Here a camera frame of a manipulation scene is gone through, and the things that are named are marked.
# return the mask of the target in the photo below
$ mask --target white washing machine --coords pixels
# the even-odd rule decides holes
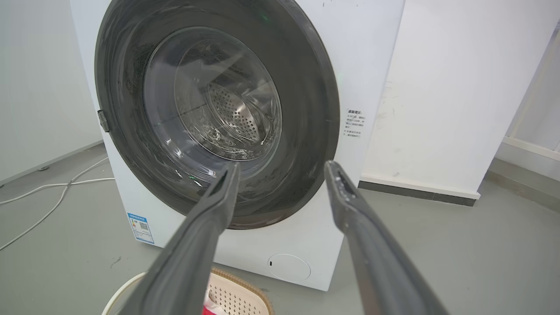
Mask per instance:
[[[164,247],[216,171],[239,161],[214,260],[328,290],[343,234],[323,165],[357,184],[404,0],[71,5],[134,237]]]

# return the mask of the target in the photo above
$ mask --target floor stain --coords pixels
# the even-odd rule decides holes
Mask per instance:
[[[121,258],[122,258],[122,256],[119,256],[119,259],[117,259],[114,263],[112,263],[112,264],[111,264],[111,267],[109,267],[109,268],[113,268],[113,265],[116,264],[116,263],[118,263],[118,262],[120,261]]]

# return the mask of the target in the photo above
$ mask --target white wall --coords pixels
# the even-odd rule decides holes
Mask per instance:
[[[0,1],[0,183],[101,141],[68,0]]]
[[[362,180],[477,198],[558,0],[407,0]]]
[[[506,136],[560,151],[560,36],[555,31]],[[502,143],[498,159],[560,180],[560,161]]]

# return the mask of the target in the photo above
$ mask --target door glass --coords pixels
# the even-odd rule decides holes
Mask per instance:
[[[242,180],[254,176],[278,147],[274,82],[247,46],[222,31],[190,27],[163,40],[148,64],[144,98],[177,174],[201,187],[228,160],[242,162]]]

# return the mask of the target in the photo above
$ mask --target round glass door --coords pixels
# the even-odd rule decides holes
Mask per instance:
[[[132,172],[176,211],[188,215],[228,161],[241,166],[233,229],[289,217],[322,184],[337,88],[289,2],[111,3],[96,48],[100,107]]]

